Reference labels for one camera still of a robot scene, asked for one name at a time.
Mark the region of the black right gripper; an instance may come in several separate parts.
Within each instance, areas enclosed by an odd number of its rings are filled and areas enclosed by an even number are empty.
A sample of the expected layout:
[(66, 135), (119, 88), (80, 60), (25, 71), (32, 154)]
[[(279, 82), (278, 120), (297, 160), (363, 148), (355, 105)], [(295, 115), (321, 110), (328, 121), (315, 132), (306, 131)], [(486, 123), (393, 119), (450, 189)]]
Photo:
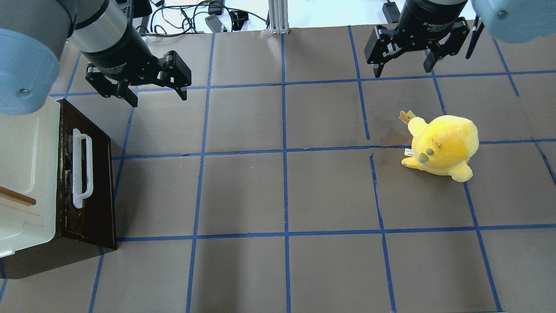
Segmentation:
[[(375, 78), (381, 77), (384, 66), (409, 49), (425, 49), (426, 73), (431, 73), (437, 61), (457, 55), (470, 33), (464, 17), (460, 17), (466, 0), (406, 0), (395, 29), (377, 25), (364, 48), (368, 65)], [(439, 40), (446, 35), (443, 44)]]

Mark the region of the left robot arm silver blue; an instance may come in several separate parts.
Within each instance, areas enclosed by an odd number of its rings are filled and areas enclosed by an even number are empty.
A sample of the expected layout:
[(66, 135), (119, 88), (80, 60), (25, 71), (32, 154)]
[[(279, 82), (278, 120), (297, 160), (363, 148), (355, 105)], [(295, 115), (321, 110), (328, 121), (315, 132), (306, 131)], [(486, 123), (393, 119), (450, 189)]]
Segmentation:
[(155, 57), (132, 24), (152, 12), (147, 0), (3, 0), (0, 10), (3, 114), (43, 107), (67, 42), (89, 60), (85, 79), (102, 97), (137, 107), (131, 87), (153, 84), (187, 99), (189, 67), (175, 51)]

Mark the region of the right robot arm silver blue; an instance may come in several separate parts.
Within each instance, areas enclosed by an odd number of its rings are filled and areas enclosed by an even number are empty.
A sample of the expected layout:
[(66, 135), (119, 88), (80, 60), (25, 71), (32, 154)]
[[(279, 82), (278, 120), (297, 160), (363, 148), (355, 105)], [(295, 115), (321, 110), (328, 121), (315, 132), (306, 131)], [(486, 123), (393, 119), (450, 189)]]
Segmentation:
[(530, 42), (555, 32), (556, 4), (553, 0), (473, 0), (472, 27), (461, 16), (466, 0), (407, 0), (394, 29), (375, 26), (364, 55), (381, 77), (384, 66), (407, 52), (427, 51), (423, 63), (426, 73), (438, 61), (457, 55), (468, 36), (469, 59), (483, 30), (506, 43)]

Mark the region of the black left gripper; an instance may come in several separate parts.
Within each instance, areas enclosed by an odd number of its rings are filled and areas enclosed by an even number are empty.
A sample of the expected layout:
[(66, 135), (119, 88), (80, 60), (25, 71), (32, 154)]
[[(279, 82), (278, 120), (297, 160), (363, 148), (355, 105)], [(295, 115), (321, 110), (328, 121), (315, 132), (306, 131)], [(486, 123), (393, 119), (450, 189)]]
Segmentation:
[(89, 60), (85, 80), (102, 97), (124, 99), (136, 108), (138, 97), (129, 87), (159, 79), (161, 87), (171, 88), (187, 100), (187, 88), (192, 84), (189, 66), (176, 51), (158, 60), (133, 27), (128, 27), (112, 47), (83, 55)]

